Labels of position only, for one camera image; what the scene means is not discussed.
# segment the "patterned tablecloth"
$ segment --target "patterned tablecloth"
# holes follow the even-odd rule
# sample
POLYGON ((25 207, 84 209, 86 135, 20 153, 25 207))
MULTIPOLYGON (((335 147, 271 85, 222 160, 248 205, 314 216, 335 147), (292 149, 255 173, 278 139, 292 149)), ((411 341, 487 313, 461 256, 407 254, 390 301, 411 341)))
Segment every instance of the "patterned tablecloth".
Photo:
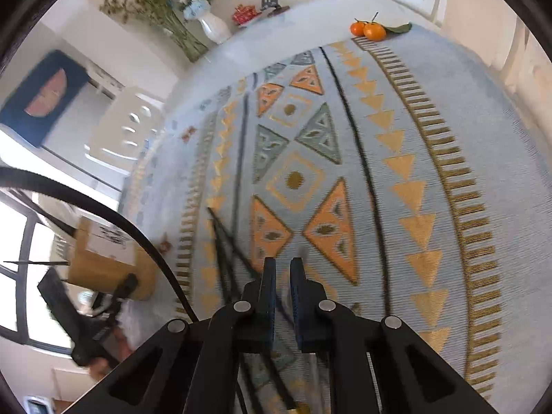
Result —
MULTIPOLYGON (((550 177, 483 65, 437 34, 305 51, 167 121, 123 213, 173 245, 166 259, 200 318, 221 305, 207 207, 253 267, 276 257, 287 309, 302 256, 329 298, 400 316, 499 412, 529 412, 550 383, 550 177)), ((159 278, 126 329, 139 343, 174 316, 183 309, 159 278)), ((280 316, 275 361, 312 406, 280 316)), ((267 412, 283 409, 252 365, 267 412)))

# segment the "white label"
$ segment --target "white label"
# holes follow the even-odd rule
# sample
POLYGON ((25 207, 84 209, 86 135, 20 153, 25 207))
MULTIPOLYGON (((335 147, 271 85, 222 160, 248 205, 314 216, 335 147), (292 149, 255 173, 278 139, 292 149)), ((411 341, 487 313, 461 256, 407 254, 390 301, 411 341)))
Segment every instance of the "white label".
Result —
POLYGON ((118 262, 135 265, 134 241, 117 227, 90 222, 86 250, 118 262))

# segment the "hand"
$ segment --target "hand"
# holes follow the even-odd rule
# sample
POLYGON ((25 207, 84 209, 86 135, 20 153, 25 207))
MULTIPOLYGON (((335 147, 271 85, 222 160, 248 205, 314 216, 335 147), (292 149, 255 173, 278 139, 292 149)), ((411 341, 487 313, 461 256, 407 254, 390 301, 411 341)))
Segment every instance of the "hand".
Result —
MULTIPOLYGON (((120 328, 115 327, 112 334, 113 336, 115 336, 118 346, 118 353, 115 358, 117 358, 119 362, 121 362, 124 359, 128 358, 129 355, 131 355, 132 349, 129 346, 129 342, 126 339, 125 334, 120 328)), ((97 382, 105 377, 110 371, 111 369, 109 368, 109 364, 107 363, 107 359, 105 358, 94 358, 91 361, 90 366, 88 367, 88 373, 97 382)))

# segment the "white vase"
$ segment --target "white vase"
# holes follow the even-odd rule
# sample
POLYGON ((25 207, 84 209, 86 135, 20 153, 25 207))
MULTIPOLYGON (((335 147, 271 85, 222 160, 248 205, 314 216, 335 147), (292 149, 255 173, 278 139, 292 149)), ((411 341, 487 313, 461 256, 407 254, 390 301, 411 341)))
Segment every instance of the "white vase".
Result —
POLYGON ((205 11, 200 17, 198 17, 198 20, 203 27, 203 31, 205 31, 205 35, 213 42, 220 45, 232 37, 232 33, 230 32, 228 25, 224 23, 224 20, 211 14, 209 11, 205 11))

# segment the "silver screw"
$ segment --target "silver screw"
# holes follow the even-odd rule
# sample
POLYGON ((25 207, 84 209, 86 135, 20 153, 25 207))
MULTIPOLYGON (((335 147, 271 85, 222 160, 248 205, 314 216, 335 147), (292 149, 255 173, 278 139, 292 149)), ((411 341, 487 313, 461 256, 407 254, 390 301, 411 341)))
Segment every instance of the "silver screw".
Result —
POLYGON ((180 333, 185 328, 186 323, 181 319, 174 319, 167 325, 167 330, 169 330, 170 333, 180 333))
POLYGON ((249 311, 250 308, 251 308, 251 304, 247 300, 238 300, 234 304, 234 309, 238 313, 245 313, 246 311, 249 311))
POLYGON ((336 309, 336 303, 331 300, 321 300, 318 303, 318 308, 320 308, 322 311, 333 311, 336 309))
POLYGON ((397 329, 402 325, 402 321, 396 316, 388 316, 385 318, 385 325, 389 328, 397 329))

